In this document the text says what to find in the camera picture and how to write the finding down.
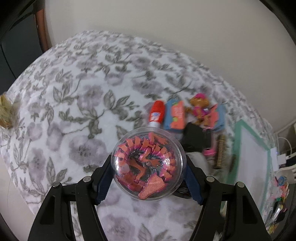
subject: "whiteboard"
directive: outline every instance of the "whiteboard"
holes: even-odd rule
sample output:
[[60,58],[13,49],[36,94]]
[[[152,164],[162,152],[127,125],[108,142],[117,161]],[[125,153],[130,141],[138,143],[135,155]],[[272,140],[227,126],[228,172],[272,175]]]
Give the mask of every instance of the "whiteboard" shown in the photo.
[[235,125],[232,164],[227,183],[243,182],[262,213],[271,177],[270,149],[243,120]]
[[260,208],[267,174],[268,155],[256,138],[242,127],[239,166],[236,181],[248,188],[258,208]]

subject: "floral bedspread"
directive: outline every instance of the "floral bedspread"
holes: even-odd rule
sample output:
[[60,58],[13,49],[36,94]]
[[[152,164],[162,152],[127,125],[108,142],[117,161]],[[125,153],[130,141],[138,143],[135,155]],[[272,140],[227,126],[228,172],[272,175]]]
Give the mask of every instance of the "floral bedspread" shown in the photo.
[[[14,127],[1,130],[1,154],[36,214],[54,181],[66,185],[91,175],[125,133],[147,125],[154,100],[176,97],[189,105],[198,92],[225,105],[229,153],[239,119],[273,145],[270,124],[200,62],[140,37],[85,31],[44,53],[8,90],[19,110]],[[189,240],[200,210],[175,196],[133,200],[114,181],[97,208],[107,238],[116,241]],[[72,211],[83,240],[75,205]]]

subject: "cable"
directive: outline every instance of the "cable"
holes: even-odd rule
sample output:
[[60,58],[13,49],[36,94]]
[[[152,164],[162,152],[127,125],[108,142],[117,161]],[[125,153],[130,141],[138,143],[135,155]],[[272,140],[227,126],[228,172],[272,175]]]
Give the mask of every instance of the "cable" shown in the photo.
[[5,59],[5,61],[6,61],[6,64],[7,64],[8,68],[9,68],[10,72],[12,73],[13,77],[16,79],[15,74],[13,73],[13,71],[12,71],[12,69],[11,69],[11,67],[10,67],[10,65],[9,65],[9,63],[8,63],[8,61],[7,61],[7,59],[6,59],[6,56],[5,56],[5,53],[4,53],[4,50],[3,50],[2,44],[0,44],[0,46],[1,46],[2,54],[3,54],[4,59]]
[[288,139],[286,139],[286,138],[284,138],[284,137],[278,137],[278,139],[279,139],[279,138],[285,139],[285,140],[288,142],[288,144],[289,144],[289,146],[290,146],[290,155],[292,155],[292,146],[291,146],[291,143],[288,141]]
[[11,182],[11,177],[10,177],[10,180],[9,180],[8,190],[7,190],[7,211],[8,211],[8,214],[9,214],[9,208],[8,208],[8,194],[9,194],[10,182]]

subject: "clear plastic container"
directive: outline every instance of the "clear plastic container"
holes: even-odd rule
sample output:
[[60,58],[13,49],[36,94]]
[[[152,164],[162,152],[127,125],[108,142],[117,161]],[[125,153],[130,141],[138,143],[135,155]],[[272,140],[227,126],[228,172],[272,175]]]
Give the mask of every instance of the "clear plastic container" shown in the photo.
[[141,127],[125,134],[111,158],[114,180],[130,196],[158,200],[181,184],[186,167],[181,144],[167,131]]

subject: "glue bottle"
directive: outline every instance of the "glue bottle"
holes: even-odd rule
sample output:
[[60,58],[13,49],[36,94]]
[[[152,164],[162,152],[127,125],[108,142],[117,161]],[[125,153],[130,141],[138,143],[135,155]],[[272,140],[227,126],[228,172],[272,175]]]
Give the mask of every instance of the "glue bottle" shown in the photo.
[[152,105],[148,126],[160,128],[165,116],[165,104],[162,100],[157,100]]

